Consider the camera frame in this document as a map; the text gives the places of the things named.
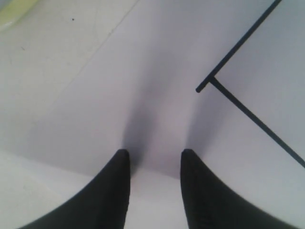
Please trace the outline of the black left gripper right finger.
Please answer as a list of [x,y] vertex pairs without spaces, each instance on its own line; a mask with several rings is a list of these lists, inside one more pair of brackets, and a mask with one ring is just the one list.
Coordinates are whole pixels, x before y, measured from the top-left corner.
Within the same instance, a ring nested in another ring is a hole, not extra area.
[[222,182],[191,149],[181,154],[180,183],[191,229],[291,229]]

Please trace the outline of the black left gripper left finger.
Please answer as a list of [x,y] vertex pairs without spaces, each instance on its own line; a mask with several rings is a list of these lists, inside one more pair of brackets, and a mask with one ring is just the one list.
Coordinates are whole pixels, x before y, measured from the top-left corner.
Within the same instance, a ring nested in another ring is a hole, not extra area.
[[130,199],[130,156],[119,149],[75,196],[25,229],[122,229]]

